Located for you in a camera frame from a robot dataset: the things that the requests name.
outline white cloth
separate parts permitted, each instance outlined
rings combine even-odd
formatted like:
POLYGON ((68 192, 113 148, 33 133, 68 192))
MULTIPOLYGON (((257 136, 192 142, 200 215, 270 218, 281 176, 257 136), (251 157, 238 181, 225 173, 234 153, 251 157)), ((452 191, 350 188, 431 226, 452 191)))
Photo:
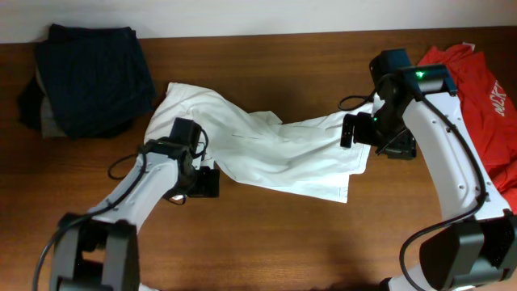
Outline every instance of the white cloth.
MULTIPOLYGON (((366 104, 349 113, 371 110, 372 105, 366 104)), ((192 119, 208 135, 204 164, 215 161, 231 179, 347 202, 349 175, 364 172, 370 146, 339 146, 345 114, 281 124, 273 112, 248 114, 215 91, 170 83, 165 100, 149 123, 145 141, 168 137, 176 117, 192 119)))

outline white wall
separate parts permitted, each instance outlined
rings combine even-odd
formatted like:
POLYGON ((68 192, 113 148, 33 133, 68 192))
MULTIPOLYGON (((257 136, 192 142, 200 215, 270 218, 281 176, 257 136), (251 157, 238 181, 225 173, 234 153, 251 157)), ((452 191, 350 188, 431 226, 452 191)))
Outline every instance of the white wall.
POLYGON ((140 38, 517 25, 516 0, 0 0, 0 43, 50 23, 140 38))

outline navy folded cloth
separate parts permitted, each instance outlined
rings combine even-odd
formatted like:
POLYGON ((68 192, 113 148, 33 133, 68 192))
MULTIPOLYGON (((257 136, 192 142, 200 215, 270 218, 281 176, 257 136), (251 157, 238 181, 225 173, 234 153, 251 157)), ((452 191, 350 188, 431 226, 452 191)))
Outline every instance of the navy folded cloth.
POLYGON ((127 129, 153 111, 156 96, 136 33, 53 24, 36 46, 36 63, 54 118, 71 138, 127 129))

